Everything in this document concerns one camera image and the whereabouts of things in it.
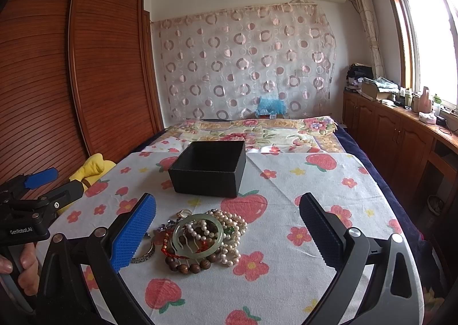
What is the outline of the person's left hand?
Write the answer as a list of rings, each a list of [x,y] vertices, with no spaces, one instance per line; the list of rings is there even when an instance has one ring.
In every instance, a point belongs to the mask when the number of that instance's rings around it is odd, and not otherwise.
[[[34,243],[24,245],[19,261],[23,267],[23,271],[18,278],[18,285],[23,289],[27,296],[34,296],[38,292],[39,287],[39,263],[36,258],[36,247]]]

